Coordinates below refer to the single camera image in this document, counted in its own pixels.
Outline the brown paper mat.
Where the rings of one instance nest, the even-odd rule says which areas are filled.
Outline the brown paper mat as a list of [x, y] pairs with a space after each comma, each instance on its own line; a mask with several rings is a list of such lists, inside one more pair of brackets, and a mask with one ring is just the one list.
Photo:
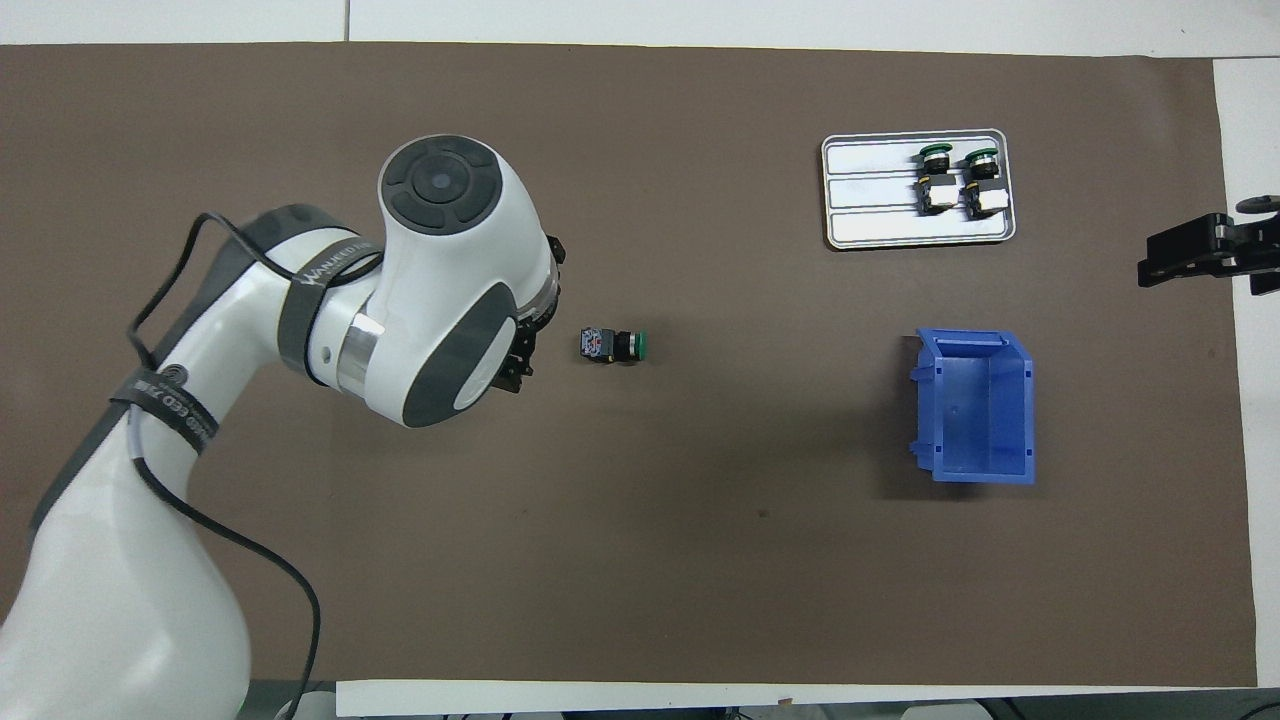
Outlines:
[[[832, 135], [996, 128], [1015, 234], [840, 251]], [[192, 218], [381, 236], [385, 158], [492, 145], [567, 259], [520, 393], [407, 430], [262, 369], [193, 503], [315, 584], [333, 679], [1252, 685], [1207, 61], [532, 45], [0, 47], [0, 621], [35, 505]], [[645, 331], [641, 363], [580, 356]], [[922, 327], [1036, 368], [1036, 483], [916, 466]]]

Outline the grey metal tray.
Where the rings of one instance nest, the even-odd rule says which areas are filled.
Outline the grey metal tray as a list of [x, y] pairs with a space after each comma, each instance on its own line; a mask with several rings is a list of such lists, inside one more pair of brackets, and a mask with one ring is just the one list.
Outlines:
[[[925, 217], [916, 205], [918, 152], [938, 142], [954, 146], [950, 173], [960, 184], [960, 201]], [[988, 146], [998, 149], [1012, 204], [1007, 211], [975, 222], [963, 199], [964, 159]], [[820, 178], [826, 241], [840, 251], [1001, 243], [1018, 227], [1009, 141], [996, 128], [832, 135], [820, 145]]]

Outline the green push button switch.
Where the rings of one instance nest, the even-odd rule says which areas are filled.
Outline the green push button switch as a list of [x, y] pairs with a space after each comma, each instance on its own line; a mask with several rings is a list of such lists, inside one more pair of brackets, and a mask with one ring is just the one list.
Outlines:
[[928, 143], [918, 152], [919, 168], [915, 181], [916, 205], [919, 213], [934, 217], [954, 209], [960, 201], [960, 184], [950, 173], [950, 154], [954, 146], [948, 142]]
[[998, 160], [995, 146], [977, 149], [964, 159], [963, 199], [972, 220], [984, 220], [1011, 208], [1009, 183]]
[[591, 363], [641, 363], [648, 354], [645, 331], [586, 327], [580, 331], [580, 356]]

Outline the blue plastic bin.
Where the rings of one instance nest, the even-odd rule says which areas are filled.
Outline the blue plastic bin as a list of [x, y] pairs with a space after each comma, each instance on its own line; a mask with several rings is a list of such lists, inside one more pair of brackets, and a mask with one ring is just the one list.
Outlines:
[[916, 329], [916, 466], [937, 483], [1036, 483], [1036, 368], [1007, 331]]

